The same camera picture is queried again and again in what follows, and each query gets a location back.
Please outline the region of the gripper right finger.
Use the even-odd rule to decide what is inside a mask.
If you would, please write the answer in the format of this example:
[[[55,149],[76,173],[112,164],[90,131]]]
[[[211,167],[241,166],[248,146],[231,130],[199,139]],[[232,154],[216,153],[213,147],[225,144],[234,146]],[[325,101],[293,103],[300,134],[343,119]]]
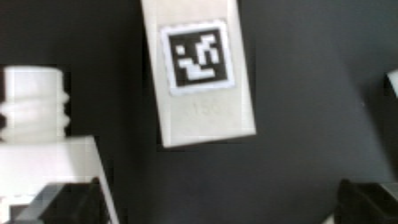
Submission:
[[[398,224],[398,183],[341,180],[335,224]]]

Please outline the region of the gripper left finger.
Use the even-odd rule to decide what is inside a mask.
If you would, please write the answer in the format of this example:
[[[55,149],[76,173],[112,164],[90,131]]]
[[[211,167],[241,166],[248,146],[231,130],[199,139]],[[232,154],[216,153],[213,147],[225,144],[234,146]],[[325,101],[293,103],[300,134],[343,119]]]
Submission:
[[[110,224],[99,179],[48,184],[14,224]]]

